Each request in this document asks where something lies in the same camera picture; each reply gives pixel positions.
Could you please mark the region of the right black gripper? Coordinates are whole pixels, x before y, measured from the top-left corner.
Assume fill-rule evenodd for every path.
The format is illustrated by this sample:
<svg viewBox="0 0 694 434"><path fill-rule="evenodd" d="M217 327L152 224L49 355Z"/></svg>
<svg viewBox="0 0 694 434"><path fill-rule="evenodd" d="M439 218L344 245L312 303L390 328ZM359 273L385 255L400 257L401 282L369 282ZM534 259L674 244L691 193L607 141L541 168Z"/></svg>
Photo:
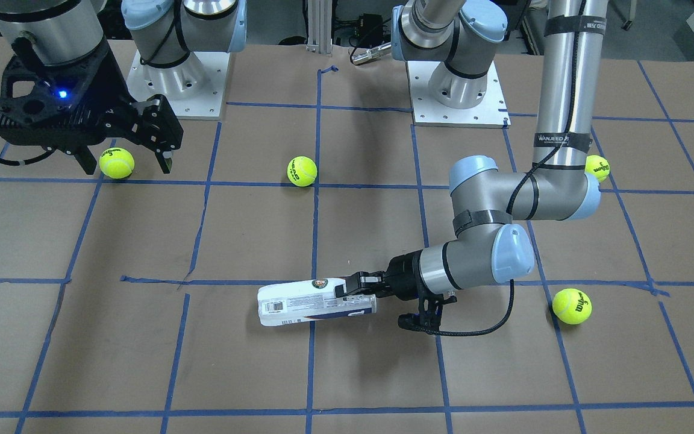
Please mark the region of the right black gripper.
<svg viewBox="0 0 694 434"><path fill-rule="evenodd" d="M97 166L89 147L121 137L154 152L163 173L171 173L184 130L165 96L132 97L107 41L57 66L42 63L28 39L11 46L0 92L1 137L72 154L86 175Z"/></svg>

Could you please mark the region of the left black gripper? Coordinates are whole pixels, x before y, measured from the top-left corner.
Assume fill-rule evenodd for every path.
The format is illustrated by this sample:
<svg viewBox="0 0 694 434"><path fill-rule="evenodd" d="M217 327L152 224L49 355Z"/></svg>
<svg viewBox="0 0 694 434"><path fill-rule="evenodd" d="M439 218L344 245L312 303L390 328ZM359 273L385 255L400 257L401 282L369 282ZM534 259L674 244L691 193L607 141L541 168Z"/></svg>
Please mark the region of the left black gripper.
<svg viewBox="0 0 694 434"><path fill-rule="evenodd" d="M337 298L358 295L376 295L377 298L395 296L400 300L418 298L419 256L413 251L391 259L387 270L377 272L359 271L345 277L345 284L335 287Z"/></svg>

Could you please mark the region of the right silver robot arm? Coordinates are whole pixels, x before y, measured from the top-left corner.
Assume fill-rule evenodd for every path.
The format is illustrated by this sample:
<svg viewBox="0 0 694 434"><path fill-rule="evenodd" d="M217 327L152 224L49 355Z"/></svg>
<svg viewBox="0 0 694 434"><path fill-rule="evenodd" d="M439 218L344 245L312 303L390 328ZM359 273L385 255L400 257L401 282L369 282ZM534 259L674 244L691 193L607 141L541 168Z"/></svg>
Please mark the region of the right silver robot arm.
<svg viewBox="0 0 694 434"><path fill-rule="evenodd" d="M103 2L0 1L0 33L14 53L2 73L0 137L54 152L88 175L89 148L124 138L149 149L163 173L181 148L181 118L217 118L228 67L247 41L245 1L123 1L138 60L124 76L98 19Z"/></svg>

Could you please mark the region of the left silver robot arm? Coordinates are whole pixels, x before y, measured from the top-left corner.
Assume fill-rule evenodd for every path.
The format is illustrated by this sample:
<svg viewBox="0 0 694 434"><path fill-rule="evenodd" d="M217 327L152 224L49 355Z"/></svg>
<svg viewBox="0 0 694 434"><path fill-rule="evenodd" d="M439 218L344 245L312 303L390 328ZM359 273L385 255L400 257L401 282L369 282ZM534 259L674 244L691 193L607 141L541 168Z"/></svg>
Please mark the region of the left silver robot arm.
<svg viewBox="0 0 694 434"><path fill-rule="evenodd" d="M535 257L520 221L595 212L601 194L586 158L607 10L606 1L549 3L531 168L500 171L485 156L455 162L449 172L455 239L397 256L385 271L356 272L336 287L338 297L412 300L523 277ZM489 1L410 1L393 11L393 57L439 61L431 87L438 101L454 107L443 92L468 83L484 88L506 23Z"/></svg>

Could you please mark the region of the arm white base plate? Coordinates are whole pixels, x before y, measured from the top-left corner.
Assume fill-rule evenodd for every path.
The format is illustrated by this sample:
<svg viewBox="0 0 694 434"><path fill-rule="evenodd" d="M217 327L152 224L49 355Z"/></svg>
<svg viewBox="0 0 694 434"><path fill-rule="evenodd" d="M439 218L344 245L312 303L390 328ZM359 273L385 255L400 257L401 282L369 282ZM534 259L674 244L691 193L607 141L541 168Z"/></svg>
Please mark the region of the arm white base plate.
<svg viewBox="0 0 694 434"><path fill-rule="evenodd" d="M508 127L511 124L495 63L487 76L452 76L441 61L408 61L414 124L430 127Z"/></svg>
<svg viewBox="0 0 694 434"><path fill-rule="evenodd" d="M220 120L230 63L230 53L193 52L184 63L160 69L142 65L137 52L127 88L138 101L162 94L180 120Z"/></svg>

